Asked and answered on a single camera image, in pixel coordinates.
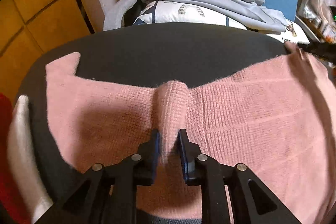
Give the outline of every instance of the ribbed knit texture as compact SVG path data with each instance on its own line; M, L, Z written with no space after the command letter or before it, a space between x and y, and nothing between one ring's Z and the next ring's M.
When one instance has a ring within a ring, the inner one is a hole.
M159 128L157 179L138 187L137 208L201 218L200 187L184 184L176 152L185 127L203 153L245 163L300 222L319 223L334 202L335 88L321 63L292 50L194 89L178 81L141 88L82 79L74 52L46 66L50 132L64 160L84 173L135 153Z

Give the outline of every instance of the pink sweater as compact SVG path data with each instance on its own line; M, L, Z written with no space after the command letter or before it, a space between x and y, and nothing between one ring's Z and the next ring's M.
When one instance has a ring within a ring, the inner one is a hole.
M159 128L157 179L138 187L137 208L201 218L200 187L184 184L175 147L186 128L203 153L248 165L300 222L320 223L335 200L336 94L325 67L292 50L193 89L178 81L141 88L82 79L75 76L80 54L71 53L46 66L50 132L64 160L84 173L135 153Z

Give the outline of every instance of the metal screw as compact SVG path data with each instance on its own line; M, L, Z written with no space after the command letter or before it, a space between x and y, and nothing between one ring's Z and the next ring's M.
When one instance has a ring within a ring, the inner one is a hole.
M103 168L103 166L101 165L101 164L94 164L93 166L92 166L92 170L93 171L99 171L99 170L101 170Z
M134 161L138 161L138 160L141 160L141 155L139 155L139 154L134 154L134 155L132 155L132 160L134 160Z
M247 169L245 164L237 164L237 169L239 171L245 171Z
M208 159L208 156L207 155L204 155L204 154L199 154L197 156L197 158L200 160L200 161L206 161Z

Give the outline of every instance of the navy stripe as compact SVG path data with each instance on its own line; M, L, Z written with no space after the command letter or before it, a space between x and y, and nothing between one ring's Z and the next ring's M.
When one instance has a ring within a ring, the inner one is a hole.
M153 8L154 8L154 11L152 12L152 23L155 23L155 9L156 9L156 5L158 4L158 0L155 2Z

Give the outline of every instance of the round black tabletop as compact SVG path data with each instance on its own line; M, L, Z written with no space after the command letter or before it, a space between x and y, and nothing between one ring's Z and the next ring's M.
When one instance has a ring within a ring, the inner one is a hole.
M283 44L253 31L199 23L159 23L100 32L55 48L31 67L18 96L28 95L31 133L42 181L55 201L80 173L62 159L47 123L45 65L79 52L76 75L156 87L179 80L196 87L281 54Z

